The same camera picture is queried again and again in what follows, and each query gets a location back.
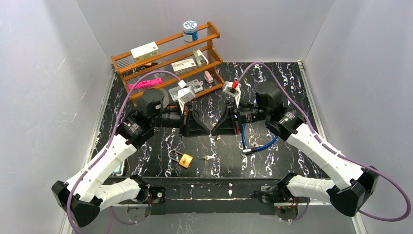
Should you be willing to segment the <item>brass padlock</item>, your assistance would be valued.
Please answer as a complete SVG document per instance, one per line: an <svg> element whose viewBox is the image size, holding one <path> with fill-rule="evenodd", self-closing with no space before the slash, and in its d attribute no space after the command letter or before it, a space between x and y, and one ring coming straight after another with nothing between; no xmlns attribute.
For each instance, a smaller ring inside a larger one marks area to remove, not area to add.
<svg viewBox="0 0 413 234"><path fill-rule="evenodd" d="M169 156L169 159L171 159L172 161L178 163L181 167L184 167L186 169L189 168L191 162L193 161L192 156L190 156L188 154L181 153L177 150L170 151L168 156Z"/></svg>

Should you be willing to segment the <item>white box shelf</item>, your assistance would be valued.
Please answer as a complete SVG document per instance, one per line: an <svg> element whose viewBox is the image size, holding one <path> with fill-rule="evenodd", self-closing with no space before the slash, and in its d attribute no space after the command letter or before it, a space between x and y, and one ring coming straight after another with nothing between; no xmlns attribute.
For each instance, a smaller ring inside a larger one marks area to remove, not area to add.
<svg viewBox="0 0 413 234"><path fill-rule="evenodd" d="M131 55L135 62L149 59L158 54L160 54L159 48L154 41L131 49Z"/></svg>
<svg viewBox="0 0 413 234"><path fill-rule="evenodd" d="M173 72L177 76L191 72L197 68L197 64L192 58L177 61L177 62L172 63L171 65L172 65Z"/></svg>

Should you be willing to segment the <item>silver keys near padlock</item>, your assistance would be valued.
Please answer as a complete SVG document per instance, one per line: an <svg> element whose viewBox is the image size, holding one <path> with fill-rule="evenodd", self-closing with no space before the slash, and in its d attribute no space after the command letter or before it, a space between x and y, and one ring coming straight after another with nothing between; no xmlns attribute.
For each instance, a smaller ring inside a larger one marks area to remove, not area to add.
<svg viewBox="0 0 413 234"><path fill-rule="evenodd" d="M215 159L215 156L202 156L199 158L199 160L204 160L204 161L208 161L210 159Z"/></svg>

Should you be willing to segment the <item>orange wooden shelf rack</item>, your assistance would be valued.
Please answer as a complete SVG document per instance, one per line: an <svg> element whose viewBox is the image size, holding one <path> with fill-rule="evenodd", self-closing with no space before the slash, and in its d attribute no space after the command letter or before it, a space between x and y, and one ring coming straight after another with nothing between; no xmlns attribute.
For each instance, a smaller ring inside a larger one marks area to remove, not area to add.
<svg viewBox="0 0 413 234"><path fill-rule="evenodd" d="M114 69L121 78L126 91L129 91L129 86L138 81L146 73L153 74L146 79L154 79L161 77L162 83L155 85L157 89L163 88L166 91L177 86L177 80L173 77L174 72L172 63L185 60L195 59L193 51L201 50L209 60L209 65L197 68L191 72L181 74L181 80L191 81L198 79L203 81L204 90L196 93L196 97L201 97L207 93L222 88L224 84L223 78L218 74L217 68L223 63L222 57L217 53L213 41L220 38L219 29L212 23L198 26L198 40L194 42L186 42L183 38L183 33L158 40L156 42L160 54L146 59L144 61L135 62L131 52L127 51L117 56L112 56L111 60ZM209 71L213 77L212 83L207 83L204 78L204 72Z"/></svg>

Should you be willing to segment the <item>pink plastic tool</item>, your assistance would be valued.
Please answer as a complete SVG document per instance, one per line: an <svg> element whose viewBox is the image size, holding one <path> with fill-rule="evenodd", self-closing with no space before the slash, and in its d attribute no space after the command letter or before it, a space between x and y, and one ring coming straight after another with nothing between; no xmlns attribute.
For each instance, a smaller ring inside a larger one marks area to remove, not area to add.
<svg viewBox="0 0 413 234"><path fill-rule="evenodd" d="M137 85L135 86L135 89L146 88L146 87L158 85L158 84L161 84L161 83L162 83L162 78L161 77L154 78L154 79L149 79L149 80L144 80L144 81L138 82Z"/></svg>

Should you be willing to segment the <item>white box top shelf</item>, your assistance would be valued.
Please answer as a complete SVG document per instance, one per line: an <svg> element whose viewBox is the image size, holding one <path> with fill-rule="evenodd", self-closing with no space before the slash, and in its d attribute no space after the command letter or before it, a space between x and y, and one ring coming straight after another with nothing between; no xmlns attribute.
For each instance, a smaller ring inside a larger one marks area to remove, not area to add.
<svg viewBox="0 0 413 234"><path fill-rule="evenodd" d="M131 49L131 55L135 62L149 59L158 54L160 54L159 48L154 41Z"/></svg>

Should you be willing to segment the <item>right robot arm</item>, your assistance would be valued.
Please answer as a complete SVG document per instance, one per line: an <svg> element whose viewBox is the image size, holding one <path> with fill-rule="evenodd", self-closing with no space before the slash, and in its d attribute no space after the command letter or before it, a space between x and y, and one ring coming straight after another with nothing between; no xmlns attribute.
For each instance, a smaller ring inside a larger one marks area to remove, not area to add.
<svg viewBox="0 0 413 234"><path fill-rule="evenodd" d="M211 134L236 135L243 132L243 124L264 121L271 133L299 149L328 175L328 179L316 179L288 173L262 194L283 200L314 198L330 203L343 215L354 216L372 195L378 174L340 158L337 150L311 131L301 114L284 104L283 93L274 83L258 84L255 103L241 104L240 87L236 81L224 83L223 92L230 100Z"/></svg>

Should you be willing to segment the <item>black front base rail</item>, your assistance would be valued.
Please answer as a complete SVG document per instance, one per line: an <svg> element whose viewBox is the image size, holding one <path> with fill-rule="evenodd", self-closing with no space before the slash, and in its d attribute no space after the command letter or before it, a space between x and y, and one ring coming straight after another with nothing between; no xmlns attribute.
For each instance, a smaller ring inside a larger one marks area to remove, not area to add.
<svg viewBox="0 0 413 234"><path fill-rule="evenodd" d="M275 193L273 178L147 177L152 194L152 215L230 214L295 216L307 198L283 200Z"/></svg>

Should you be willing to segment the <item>packaged item bottom shelf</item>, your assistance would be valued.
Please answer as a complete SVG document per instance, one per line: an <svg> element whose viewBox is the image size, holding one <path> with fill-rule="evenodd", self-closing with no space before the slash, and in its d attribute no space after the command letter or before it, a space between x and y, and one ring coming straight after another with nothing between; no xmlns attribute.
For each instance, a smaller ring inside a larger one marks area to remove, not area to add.
<svg viewBox="0 0 413 234"><path fill-rule="evenodd" d="M204 90L203 83L204 83L203 81L199 81L198 79L191 80L191 81L186 81L186 85L191 87L192 90L195 93L198 93L198 92ZM178 100L178 91L180 89L181 89L180 86L175 86L175 87L168 90L168 92L169 92L169 94L170 94L173 101Z"/></svg>

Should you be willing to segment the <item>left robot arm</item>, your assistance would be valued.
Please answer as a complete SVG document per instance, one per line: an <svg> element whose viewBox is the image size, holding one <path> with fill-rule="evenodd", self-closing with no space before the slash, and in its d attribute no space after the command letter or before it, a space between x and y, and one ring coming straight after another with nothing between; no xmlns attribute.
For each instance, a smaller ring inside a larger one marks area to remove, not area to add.
<svg viewBox="0 0 413 234"><path fill-rule="evenodd" d="M136 106L116 124L109 142L77 174L67 181L57 181L52 192L72 224L82 228L100 213L125 200L147 203L150 185L139 175L104 185L105 180L129 156L154 135L155 127L176 128L184 137L206 136L209 129L198 119L191 101L195 93L189 86L178 91L178 106L164 107L164 93L147 89Z"/></svg>

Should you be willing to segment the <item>clear tape roll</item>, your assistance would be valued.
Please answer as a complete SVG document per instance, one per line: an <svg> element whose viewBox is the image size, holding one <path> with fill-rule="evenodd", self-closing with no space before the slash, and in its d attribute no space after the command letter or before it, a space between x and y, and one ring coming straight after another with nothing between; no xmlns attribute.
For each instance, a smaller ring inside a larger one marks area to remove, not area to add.
<svg viewBox="0 0 413 234"><path fill-rule="evenodd" d="M159 90L160 90L160 91L163 93L163 95L164 95L163 107L166 108L166 107L169 105L169 93L168 93L168 91L166 91L166 90L163 89L163 88L160 88Z"/></svg>

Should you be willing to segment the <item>blue lidded jar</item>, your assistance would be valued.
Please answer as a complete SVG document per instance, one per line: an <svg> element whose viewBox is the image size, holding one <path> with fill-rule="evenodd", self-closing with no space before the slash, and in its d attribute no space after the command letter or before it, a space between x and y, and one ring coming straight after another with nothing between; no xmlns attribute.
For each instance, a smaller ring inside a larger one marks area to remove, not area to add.
<svg viewBox="0 0 413 234"><path fill-rule="evenodd" d="M183 38L186 42L198 40L198 24L193 20L187 20L183 23Z"/></svg>

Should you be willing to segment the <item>white box middle shelf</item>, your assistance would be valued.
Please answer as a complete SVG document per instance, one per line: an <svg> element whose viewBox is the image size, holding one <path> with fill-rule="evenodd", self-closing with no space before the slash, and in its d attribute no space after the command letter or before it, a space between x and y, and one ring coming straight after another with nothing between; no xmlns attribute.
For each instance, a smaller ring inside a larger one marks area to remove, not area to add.
<svg viewBox="0 0 413 234"><path fill-rule="evenodd" d="M197 64L192 58L177 61L177 62L172 63L171 65L172 65L173 72L177 76L191 72L197 68Z"/></svg>

